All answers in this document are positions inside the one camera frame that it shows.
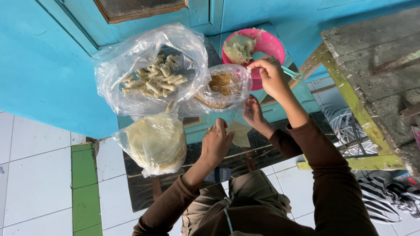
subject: black and white striped cloth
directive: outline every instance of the black and white striped cloth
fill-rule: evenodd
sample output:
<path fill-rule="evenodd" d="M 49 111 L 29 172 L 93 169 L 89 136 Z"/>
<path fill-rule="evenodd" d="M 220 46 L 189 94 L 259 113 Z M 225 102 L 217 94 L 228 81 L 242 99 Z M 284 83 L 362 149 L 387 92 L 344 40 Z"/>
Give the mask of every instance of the black and white striped cloth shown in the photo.
<path fill-rule="evenodd" d="M 369 217 L 378 223 L 392 224 L 401 221 L 396 208 L 420 217 L 420 190 L 399 183 L 385 187 L 384 177 L 367 177 L 357 180 L 362 189 L 362 201 Z"/>
<path fill-rule="evenodd" d="M 384 177 L 360 178 L 357 181 L 362 189 L 362 201 L 372 220 L 382 224 L 401 221 L 398 212 L 387 200 Z"/>

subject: white cable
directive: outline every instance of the white cable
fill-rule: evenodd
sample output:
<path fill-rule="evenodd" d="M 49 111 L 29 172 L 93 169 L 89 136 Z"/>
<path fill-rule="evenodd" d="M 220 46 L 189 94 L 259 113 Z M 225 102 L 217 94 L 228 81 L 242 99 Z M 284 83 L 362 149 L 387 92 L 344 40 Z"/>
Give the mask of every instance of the white cable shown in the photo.
<path fill-rule="evenodd" d="M 356 135 L 359 136 L 359 139 L 366 136 L 365 131 L 359 124 L 356 123 L 356 134 L 353 132 L 352 123 L 350 118 L 352 116 L 352 110 L 349 108 L 338 108 L 333 105 L 325 105 L 321 107 L 322 112 L 330 123 L 331 127 L 334 130 L 339 142 L 336 146 L 341 146 L 352 141 L 356 141 Z M 370 140 L 362 142 L 363 149 L 365 149 L 366 154 L 374 154 L 376 148 L 373 146 Z M 359 149 L 359 145 L 354 145 L 352 148 L 349 148 L 343 152 L 343 155 L 361 155 L 362 151 Z"/>

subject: clear plastic bag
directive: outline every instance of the clear plastic bag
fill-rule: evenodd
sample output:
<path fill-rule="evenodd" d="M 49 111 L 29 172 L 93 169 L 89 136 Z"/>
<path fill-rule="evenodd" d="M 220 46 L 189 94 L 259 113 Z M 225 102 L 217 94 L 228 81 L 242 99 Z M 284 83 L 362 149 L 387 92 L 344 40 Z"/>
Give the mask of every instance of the clear plastic bag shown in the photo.
<path fill-rule="evenodd" d="M 122 92 L 120 84 L 135 71 L 154 63 L 160 49 L 163 54 L 179 55 L 177 74 L 188 81 L 166 98 L 144 96 L 140 91 Z M 163 112 L 172 99 L 180 105 L 192 99 L 211 81 L 207 66 L 204 35 L 181 23 L 167 24 L 104 48 L 93 55 L 98 94 L 105 98 L 117 115 L 155 115 Z"/>
<path fill-rule="evenodd" d="M 228 113 L 242 108 L 252 88 L 251 74 L 247 69 L 236 64 L 220 64 L 211 67 L 210 74 L 213 81 L 194 97 L 201 108 L 207 113 Z"/>
<path fill-rule="evenodd" d="M 186 137 L 177 113 L 178 108 L 145 116 L 112 134 L 122 149 L 143 167 L 143 177 L 175 173 L 183 165 Z"/>

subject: brown sweater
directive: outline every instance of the brown sweater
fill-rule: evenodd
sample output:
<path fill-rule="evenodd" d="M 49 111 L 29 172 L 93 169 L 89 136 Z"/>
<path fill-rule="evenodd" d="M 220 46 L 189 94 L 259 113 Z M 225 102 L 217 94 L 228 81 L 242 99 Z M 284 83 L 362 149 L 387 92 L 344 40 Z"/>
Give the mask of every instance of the brown sweater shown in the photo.
<path fill-rule="evenodd" d="M 326 135 L 312 119 L 295 129 L 289 124 L 287 130 L 293 138 L 277 130 L 270 138 L 270 143 L 286 157 L 303 152 L 313 169 L 315 230 L 280 216 L 268 207 L 252 204 L 227 208 L 233 230 L 264 236 L 377 236 L 362 202 L 359 184 L 350 172 L 347 161 Z M 133 236 L 167 235 L 199 194 L 198 190 L 191 192 L 178 178 L 140 217 Z M 194 236 L 230 235 L 222 207 L 218 211 L 207 212 L 204 218 Z"/>

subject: blue door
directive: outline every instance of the blue door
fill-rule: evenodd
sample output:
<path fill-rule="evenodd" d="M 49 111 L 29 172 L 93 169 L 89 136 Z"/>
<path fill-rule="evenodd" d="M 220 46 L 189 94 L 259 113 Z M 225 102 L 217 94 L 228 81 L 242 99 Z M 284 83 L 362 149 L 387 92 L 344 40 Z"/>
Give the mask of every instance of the blue door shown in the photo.
<path fill-rule="evenodd" d="M 223 0 L 143 1 L 151 4 L 167 2 L 175 6 L 132 13 L 127 10 L 130 6 L 124 4 L 135 5 L 141 0 L 40 0 L 56 18 L 60 13 L 54 4 L 58 4 L 96 49 L 174 22 L 181 22 L 207 35 L 220 32 Z M 91 54 L 89 43 L 79 43 Z"/>

